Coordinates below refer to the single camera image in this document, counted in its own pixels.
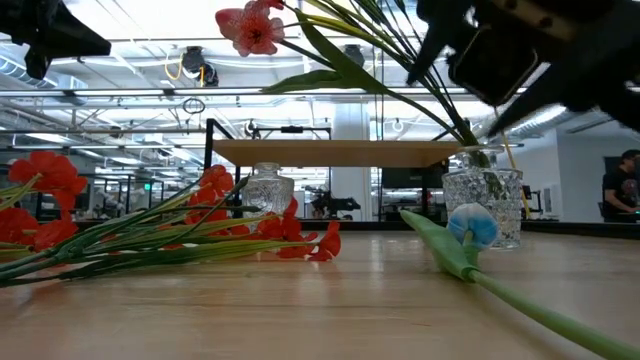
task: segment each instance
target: wooden tabletop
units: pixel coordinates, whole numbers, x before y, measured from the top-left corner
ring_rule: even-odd
[[[640,346],[640,241],[523,234],[483,269]],[[0,289],[3,359],[595,359],[438,273],[411,232],[344,233],[335,263],[263,256]]]

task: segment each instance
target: glass vase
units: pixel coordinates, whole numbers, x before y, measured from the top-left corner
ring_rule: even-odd
[[[459,171],[442,177],[447,213],[467,203],[484,206],[500,226],[495,248],[520,247],[522,172],[496,167],[500,147],[470,147],[456,155],[462,162]]]
[[[242,205],[256,206],[261,210],[248,213],[250,217],[263,216],[268,212],[284,213],[293,196],[293,179],[278,175],[280,166],[275,163],[258,163],[256,174],[242,189]]]

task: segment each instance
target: wooden shelf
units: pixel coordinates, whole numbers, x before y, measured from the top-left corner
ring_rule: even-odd
[[[213,150],[237,166],[426,167],[455,154],[445,141],[214,140]]]

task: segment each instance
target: black shirt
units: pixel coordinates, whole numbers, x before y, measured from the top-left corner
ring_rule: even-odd
[[[609,204],[604,198],[605,190],[615,190],[616,198],[628,207],[637,206],[638,181],[635,174],[616,168],[608,172],[602,178],[602,215],[604,218],[615,218],[617,214],[624,213],[621,209]]]

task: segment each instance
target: blue flower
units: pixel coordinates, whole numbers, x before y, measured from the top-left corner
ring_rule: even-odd
[[[447,229],[463,244],[467,231],[473,233],[471,245],[484,250],[498,238],[498,222],[489,211],[477,203],[458,206],[449,217]]]

